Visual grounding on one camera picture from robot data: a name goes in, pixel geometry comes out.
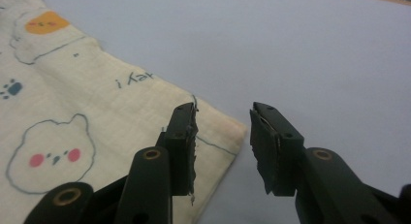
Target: white table surface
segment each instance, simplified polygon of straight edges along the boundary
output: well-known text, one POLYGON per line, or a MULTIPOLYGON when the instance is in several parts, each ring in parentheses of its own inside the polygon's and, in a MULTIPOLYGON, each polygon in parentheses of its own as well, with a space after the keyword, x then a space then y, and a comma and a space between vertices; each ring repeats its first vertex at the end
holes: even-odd
MULTIPOLYGON (((398 195, 411 182, 411 6, 381 0, 45 0, 108 53, 250 127, 278 108, 306 147, 398 195)), ((299 223, 266 195, 249 136, 199 223, 299 223)))

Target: blue paw print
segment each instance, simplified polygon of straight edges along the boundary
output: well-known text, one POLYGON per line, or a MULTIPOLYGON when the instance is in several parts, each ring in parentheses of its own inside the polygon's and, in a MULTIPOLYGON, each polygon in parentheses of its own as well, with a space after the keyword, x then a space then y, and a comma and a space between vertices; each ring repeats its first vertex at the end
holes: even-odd
POLYGON ((11 95, 16 96, 18 92, 20 92, 21 88, 23 88, 23 85, 20 82, 11 79, 10 83, 5 84, 3 88, 6 90, 0 91, 0 95, 3 97, 3 100, 7 100, 10 98, 11 95))

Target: cream fabric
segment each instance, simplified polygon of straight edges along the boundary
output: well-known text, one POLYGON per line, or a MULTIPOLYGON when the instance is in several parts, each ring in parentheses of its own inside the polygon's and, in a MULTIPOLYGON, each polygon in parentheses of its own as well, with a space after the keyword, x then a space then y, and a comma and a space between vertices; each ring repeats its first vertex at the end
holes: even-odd
POLYGON ((125 176, 176 106, 195 102, 195 203, 174 198, 174 223, 193 223, 235 159, 245 127, 193 94, 103 52, 42 0, 0 0, 1 223, 21 223, 51 188, 94 190, 125 176))

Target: cartoon bear face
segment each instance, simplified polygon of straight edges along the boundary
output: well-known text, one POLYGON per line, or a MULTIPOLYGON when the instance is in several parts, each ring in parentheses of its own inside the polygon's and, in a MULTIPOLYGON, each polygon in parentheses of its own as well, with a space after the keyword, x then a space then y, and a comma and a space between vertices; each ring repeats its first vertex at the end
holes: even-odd
POLYGON ((79 181, 91 169, 95 146, 85 115, 69 122, 45 120, 28 128, 7 168, 7 178, 17 190, 47 193, 52 188, 79 181))

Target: pink cheek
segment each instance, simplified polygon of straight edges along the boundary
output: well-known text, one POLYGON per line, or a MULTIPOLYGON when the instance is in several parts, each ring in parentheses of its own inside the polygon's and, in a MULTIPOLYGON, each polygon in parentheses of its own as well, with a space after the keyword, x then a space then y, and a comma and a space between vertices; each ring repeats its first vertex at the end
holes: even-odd
POLYGON ((45 161, 45 156, 43 154, 35 154, 30 158, 30 166, 32 168, 39 167, 45 161))
POLYGON ((80 151, 77 148, 74 148, 72 150, 70 150, 68 158, 71 162, 76 162, 79 160, 80 157, 80 151))

